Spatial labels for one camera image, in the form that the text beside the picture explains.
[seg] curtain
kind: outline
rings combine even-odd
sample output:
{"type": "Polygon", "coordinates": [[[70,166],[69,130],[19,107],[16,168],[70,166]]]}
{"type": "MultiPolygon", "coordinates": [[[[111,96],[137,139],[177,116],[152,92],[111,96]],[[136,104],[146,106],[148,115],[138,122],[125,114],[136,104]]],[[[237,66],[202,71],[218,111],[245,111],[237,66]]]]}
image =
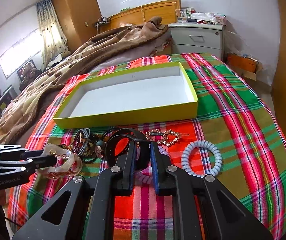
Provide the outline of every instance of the curtain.
{"type": "Polygon", "coordinates": [[[36,4],[39,30],[43,37],[42,70],[45,70],[49,62],[57,55],[68,51],[67,39],[59,24],[56,11],[51,0],[43,0],[36,4]]]}

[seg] wooden headboard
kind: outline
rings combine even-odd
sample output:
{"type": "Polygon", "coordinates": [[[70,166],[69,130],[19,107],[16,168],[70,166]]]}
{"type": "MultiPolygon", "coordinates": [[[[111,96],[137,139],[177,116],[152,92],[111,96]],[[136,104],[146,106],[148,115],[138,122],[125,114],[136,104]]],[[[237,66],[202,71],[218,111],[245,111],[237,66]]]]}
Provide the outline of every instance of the wooden headboard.
{"type": "Polygon", "coordinates": [[[121,24],[142,24],[153,16],[162,17],[162,24],[176,22],[175,9],[181,8],[181,0],[167,0],[138,6],[113,15],[111,23],[101,27],[101,31],[118,28],[121,24]]]}

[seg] white nightstand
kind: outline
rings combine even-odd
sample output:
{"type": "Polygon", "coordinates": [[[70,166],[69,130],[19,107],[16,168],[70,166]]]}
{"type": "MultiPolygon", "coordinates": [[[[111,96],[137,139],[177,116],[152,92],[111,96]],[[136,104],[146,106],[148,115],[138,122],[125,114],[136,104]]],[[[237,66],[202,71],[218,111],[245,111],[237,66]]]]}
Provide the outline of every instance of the white nightstand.
{"type": "Polygon", "coordinates": [[[223,58],[224,25],[198,23],[169,24],[173,38],[173,53],[208,52],[223,58]]]}

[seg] brown fleece blanket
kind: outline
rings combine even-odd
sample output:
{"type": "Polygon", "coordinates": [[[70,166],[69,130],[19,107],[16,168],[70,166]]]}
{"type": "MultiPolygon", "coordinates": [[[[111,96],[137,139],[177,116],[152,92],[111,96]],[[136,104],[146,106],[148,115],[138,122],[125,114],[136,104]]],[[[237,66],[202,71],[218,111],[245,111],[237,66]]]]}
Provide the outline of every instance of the brown fleece blanket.
{"type": "Polygon", "coordinates": [[[60,91],[69,78],[89,73],[111,57],[166,33],[168,27],[160,25],[161,21],[161,17],[153,17],[142,25],[101,33],[89,39],[65,61],[42,73],[5,110],[0,119],[0,144],[14,144],[34,124],[46,97],[60,91]]]}

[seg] metal screw cap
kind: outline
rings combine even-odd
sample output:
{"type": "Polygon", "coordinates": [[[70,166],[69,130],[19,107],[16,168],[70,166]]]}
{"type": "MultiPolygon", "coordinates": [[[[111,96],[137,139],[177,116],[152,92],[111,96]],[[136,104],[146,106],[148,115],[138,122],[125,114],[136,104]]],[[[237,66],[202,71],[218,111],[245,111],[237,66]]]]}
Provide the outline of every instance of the metal screw cap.
{"type": "Polygon", "coordinates": [[[174,165],[170,165],[170,166],[167,167],[167,170],[173,172],[173,171],[177,171],[178,168],[176,166],[174,166],[174,165]]]}
{"type": "Polygon", "coordinates": [[[213,175],[207,175],[205,177],[205,180],[208,182],[213,182],[213,181],[215,181],[215,177],[213,175]]]}
{"type": "Polygon", "coordinates": [[[121,170],[121,168],[119,166],[113,166],[111,167],[111,171],[112,172],[119,172],[121,170]]]}
{"type": "Polygon", "coordinates": [[[74,176],[72,180],[74,183],[79,183],[83,180],[83,177],[82,176],[74,176]]]}

